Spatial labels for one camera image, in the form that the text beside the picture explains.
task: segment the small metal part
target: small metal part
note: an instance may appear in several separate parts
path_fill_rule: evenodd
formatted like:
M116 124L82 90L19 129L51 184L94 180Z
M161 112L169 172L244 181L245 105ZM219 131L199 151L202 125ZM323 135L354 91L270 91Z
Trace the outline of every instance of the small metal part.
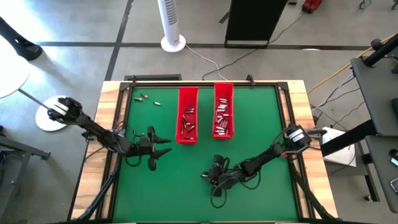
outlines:
M187 130L187 132L192 131L194 128L195 128L195 125L191 126L191 128L189 128L189 129Z
M187 123L188 122L188 120L187 120L187 118L184 116L184 114L182 115L182 119Z
M224 119L224 117L220 118L217 120L217 123L219 123L220 121L222 121Z

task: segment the concrete floor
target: concrete floor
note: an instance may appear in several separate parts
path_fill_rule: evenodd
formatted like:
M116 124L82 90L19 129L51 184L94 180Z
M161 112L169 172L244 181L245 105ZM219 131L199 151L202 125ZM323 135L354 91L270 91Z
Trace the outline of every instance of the concrete floor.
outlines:
M0 15L18 32L34 42L115 42L128 0L41 0L0 2ZM374 1L359 10L357 1L326 0L313 14L304 15L274 44L287 45L369 45L398 30L398 11L390 10L391 0ZM230 0L177 0L181 33L188 43L221 44L226 23L218 23L228 11ZM300 15L297 6L286 6L272 37ZM132 4L123 42L159 43L163 37L155 1L135 0ZM1 51L12 51L0 38ZM44 101L53 95L68 95L80 101L85 113L93 116L98 104L113 47L44 47L45 53L31 62L31 74L25 91ZM220 66L251 51L250 49L195 49ZM230 80L242 80L247 74L262 80L305 80L314 86L357 56L349 50L258 50L221 71ZM112 73L112 80L125 75L181 73L184 80L199 80L214 70L214 65L185 49L167 54L160 48L122 47ZM349 71L315 90L310 96L317 105L339 85ZM219 80L215 73L207 77ZM353 81L336 95L357 88ZM340 119L362 102L360 92L342 97L323 107L332 118ZM41 131L35 124L37 105L19 93L0 99L0 124L10 138L52 152L49 161L32 159L28 173L12 212L10 221L49 223L65 220L83 159L85 140L82 130L67 127L56 133ZM341 123L346 128L369 119L365 106ZM322 116L318 126L333 124ZM339 217L344 220L373 223L396 223L398 215L389 211L378 180L375 180L381 202L367 203L363 177L331 176L330 184Z

